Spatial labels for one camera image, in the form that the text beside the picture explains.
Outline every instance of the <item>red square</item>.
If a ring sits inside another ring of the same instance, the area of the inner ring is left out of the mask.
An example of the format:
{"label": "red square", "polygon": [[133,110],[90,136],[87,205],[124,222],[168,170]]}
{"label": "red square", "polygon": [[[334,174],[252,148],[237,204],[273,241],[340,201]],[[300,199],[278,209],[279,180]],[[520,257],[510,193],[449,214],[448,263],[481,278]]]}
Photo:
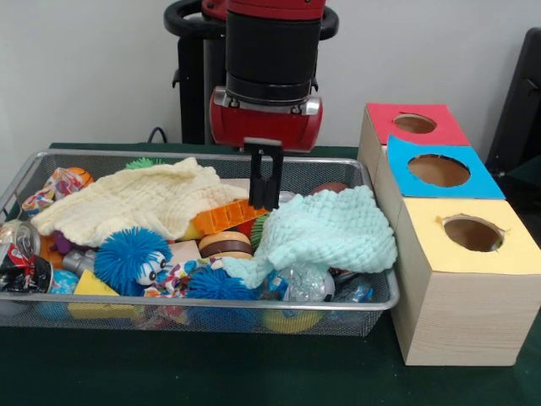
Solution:
{"label": "red square", "polygon": [[470,145],[445,104],[367,104],[382,145],[389,134],[420,145]]}

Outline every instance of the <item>knitted cloth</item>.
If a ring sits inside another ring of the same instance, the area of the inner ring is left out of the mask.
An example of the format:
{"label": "knitted cloth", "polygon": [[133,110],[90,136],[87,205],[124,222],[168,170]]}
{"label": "knitted cloth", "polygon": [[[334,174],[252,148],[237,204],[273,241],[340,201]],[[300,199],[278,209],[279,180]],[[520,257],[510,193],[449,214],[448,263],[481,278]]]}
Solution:
{"label": "knitted cloth", "polygon": [[72,243],[100,246],[112,233],[142,227],[179,239],[200,211],[247,199],[248,192],[220,183],[213,167],[194,158],[174,165],[125,169],[57,201],[32,219],[43,235],[62,231]]}
{"label": "knitted cloth", "polygon": [[257,288],[273,269],[311,263],[352,272],[381,272],[396,259],[393,231],[366,186],[341,193],[324,190],[274,210],[263,226],[252,260],[222,258],[232,277]]}

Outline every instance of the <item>blue square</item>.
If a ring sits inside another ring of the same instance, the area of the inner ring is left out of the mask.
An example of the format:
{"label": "blue square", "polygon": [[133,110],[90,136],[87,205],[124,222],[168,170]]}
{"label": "blue square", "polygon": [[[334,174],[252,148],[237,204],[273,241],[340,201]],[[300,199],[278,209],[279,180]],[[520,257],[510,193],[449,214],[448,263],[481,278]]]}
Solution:
{"label": "blue square", "polygon": [[[421,156],[458,162],[469,171],[469,178],[451,187],[423,181],[410,171],[409,163]],[[471,146],[417,145],[390,135],[387,159],[398,188],[406,197],[444,197],[504,200],[496,182]]]}

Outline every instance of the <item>blue fuzzy toy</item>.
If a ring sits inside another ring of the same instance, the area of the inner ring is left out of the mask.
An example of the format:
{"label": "blue fuzzy toy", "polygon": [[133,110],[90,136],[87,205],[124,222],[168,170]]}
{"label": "blue fuzzy toy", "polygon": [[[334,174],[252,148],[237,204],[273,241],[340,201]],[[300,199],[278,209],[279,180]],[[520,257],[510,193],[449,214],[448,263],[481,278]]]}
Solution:
{"label": "blue fuzzy toy", "polygon": [[[210,266],[197,272],[189,283],[189,299],[254,300],[256,292],[246,288],[239,277],[229,277],[222,268]],[[193,326],[201,325],[213,332],[249,332],[257,325],[257,314],[252,309],[218,309],[190,307]]]}
{"label": "blue fuzzy toy", "polygon": [[113,233],[100,247],[95,275],[122,296],[142,296],[172,258],[165,239],[146,228]]}
{"label": "blue fuzzy toy", "polygon": [[242,284],[241,278],[229,277],[221,268],[213,270],[207,267],[192,277],[186,297],[189,299],[254,300],[255,293]]}

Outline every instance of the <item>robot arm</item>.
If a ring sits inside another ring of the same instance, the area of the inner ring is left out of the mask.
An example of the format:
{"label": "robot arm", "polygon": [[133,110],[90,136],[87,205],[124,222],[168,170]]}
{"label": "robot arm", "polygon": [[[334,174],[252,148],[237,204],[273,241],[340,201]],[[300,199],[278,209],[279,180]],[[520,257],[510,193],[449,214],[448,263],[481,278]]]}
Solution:
{"label": "robot arm", "polygon": [[[252,154],[250,203],[278,205],[284,151],[308,152],[323,106],[312,96],[325,0],[229,0],[227,85],[210,100],[217,144]],[[271,156],[264,179],[261,156]]]}

